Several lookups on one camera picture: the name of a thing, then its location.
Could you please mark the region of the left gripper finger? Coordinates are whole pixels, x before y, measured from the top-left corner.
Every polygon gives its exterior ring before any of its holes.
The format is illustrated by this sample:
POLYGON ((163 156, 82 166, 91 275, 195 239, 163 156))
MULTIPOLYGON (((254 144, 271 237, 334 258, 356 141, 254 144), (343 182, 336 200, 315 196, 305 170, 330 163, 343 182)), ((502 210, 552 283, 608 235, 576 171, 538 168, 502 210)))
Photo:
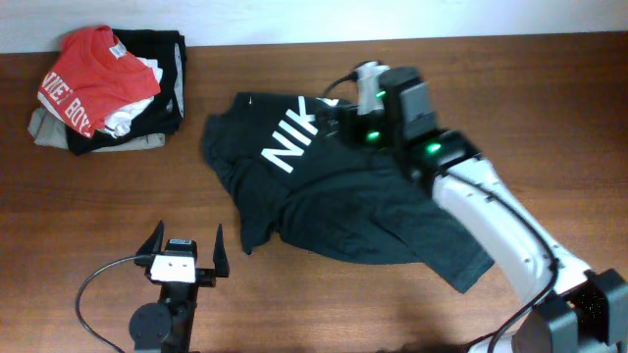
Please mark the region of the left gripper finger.
POLYGON ((230 275, 230 264, 225 248, 224 233, 222 225, 218 225, 215 237, 213 252, 213 263, 215 277, 228 277, 230 275))
POLYGON ((151 235, 143 242, 143 244, 135 252, 136 256, 157 255, 161 252, 165 225, 160 221, 151 235))

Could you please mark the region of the dark green Nike t-shirt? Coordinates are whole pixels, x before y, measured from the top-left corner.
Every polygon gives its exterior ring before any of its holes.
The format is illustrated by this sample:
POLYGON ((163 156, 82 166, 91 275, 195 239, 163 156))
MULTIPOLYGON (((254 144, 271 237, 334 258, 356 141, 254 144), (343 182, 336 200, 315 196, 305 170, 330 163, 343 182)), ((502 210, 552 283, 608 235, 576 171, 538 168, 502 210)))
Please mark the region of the dark green Nike t-shirt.
POLYGON ((493 259, 386 154, 352 148, 317 121, 329 98, 240 92, 209 117, 202 149, 239 213, 246 254, 273 234, 365 265, 426 265, 466 292, 493 259))

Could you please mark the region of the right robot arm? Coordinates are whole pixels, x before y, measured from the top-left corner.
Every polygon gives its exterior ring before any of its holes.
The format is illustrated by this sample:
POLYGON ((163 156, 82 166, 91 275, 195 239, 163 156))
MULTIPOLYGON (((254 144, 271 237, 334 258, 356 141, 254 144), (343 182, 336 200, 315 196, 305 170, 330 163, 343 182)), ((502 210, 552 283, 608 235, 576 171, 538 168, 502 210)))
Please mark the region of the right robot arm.
POLYGON ((516 199, 459 130, 440 125, 428 83, 413 67, 356 65, 342 81, 358 101, 319 115, 343 142, 385 151, 401 172, 471 233, 504 272, 522 306, 467 352, 627 351, 627 281, 595 272, 516 199))

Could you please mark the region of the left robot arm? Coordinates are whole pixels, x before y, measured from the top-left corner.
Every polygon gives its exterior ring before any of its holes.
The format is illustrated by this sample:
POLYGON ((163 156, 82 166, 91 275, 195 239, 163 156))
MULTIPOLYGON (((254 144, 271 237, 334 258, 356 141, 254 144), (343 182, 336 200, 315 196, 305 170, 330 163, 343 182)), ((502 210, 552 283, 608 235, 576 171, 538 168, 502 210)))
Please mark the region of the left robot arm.
POLYGON ((214 267, 198 268, 197 243, 190 239, 164 239, 160 222, 136 251, 133 262, 160 287, 159 298, 132 314, 129 333, 135 352, 187 352, 197 308, 198 290, 212 288, 230 275, 221 227, 217 228, 212 255, 214 267))

